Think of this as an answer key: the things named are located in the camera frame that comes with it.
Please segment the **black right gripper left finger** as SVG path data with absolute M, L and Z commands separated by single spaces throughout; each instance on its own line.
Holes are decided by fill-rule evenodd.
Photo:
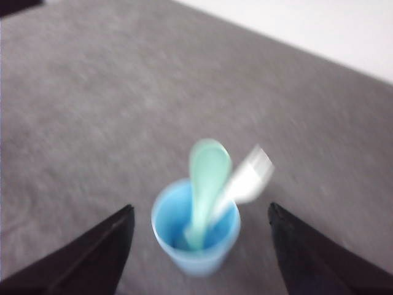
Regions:
M 1 281 L 1 294 L 115 294 L 134 233 L 126 205 L 71 243 Z

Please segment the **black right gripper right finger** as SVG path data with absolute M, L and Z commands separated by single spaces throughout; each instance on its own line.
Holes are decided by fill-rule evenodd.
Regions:
M 268 207 L 289 294 L 392 294 L 392 274 L 350 252 L 278 203 Z

